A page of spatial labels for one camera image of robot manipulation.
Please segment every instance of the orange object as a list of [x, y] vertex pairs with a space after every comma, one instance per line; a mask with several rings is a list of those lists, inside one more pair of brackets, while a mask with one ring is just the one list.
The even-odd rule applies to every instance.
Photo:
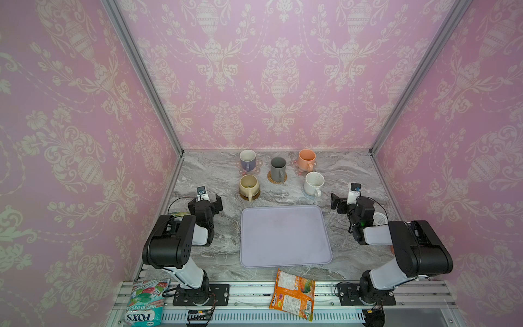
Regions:
[[298, 154], [298, 167], [301, 170], [308, 171], [309, 173], [314, 168], [314, 162], [316, 161], [316, 153], [309, 149], [301, 150]]
[[278, 269], [269, 309], [286, 311], [312, 321], [316, 281]]

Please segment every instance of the mounting plate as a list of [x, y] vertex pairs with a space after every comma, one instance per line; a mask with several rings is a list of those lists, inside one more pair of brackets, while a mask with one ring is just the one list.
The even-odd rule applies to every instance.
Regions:
[[[339, 302], [341, 303], [342, 307], [367, 305], [361, 302], [361, 299], [359, 298], [358, 287], [358, 284], [340, 284], [338, 286], [340, 293]], [[394, 294], [391, 294], [392, 295], [387, 295], [383, 297], [383, 306], [396, 305], [396, 299], [394, 298]]]
[[[227, 304], [229, 304], [229, 284], [209, 284], [209, 288], [211, 289], [209, 293], [216, 296], [217, 307], [226, 307]], [[210, 296], [209, 300], [203, 304], [202, 307], [212, 306], [213, 302], [214, 300], [212, 299], [212, 296]], [[173, 306], [192, 307], [194, 306], [194, 303], [192, 303], [186, 295], [177, 293], [174, 295]]]

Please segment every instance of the pink damask wallpaper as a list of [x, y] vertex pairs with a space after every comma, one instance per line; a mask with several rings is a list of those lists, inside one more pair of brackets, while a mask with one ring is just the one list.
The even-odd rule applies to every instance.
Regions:
[[0, 10], [0, 326], [103, 326], [177, 158], [100, 1]]
[[404, 217], [428, 220], [469, 327], [521, 325], [523, 2], [474, 0], [378, 153]]
[[368, 149], [454, 0], [118, 0], [184, 149]]

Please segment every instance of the snack bag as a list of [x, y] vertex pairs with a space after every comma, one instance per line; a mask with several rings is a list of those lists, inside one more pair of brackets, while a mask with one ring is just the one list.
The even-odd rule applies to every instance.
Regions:
[[124, 316], [126, 324], [136, 327], [156, 326], [162, 323], [165, 298], [162, 292], [170, 279], [139, 281], [132, 285], [131, 299]]
[[315, 286], [316, 282], [312, 279], [287, 274], [278, 269], [269, 309], [290, 312], [312, 321]]

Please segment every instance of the white speckled mug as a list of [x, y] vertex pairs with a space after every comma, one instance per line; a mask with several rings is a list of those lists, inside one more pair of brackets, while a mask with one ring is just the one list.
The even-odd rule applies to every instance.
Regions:
[[325, 178], [323, 175], [317, 172], [308, 173], [305, 176], [305, 184], [303, 184], [303, 190], [310, 196], [320, 197], [322, 191], [320, 188], [325, 184]]

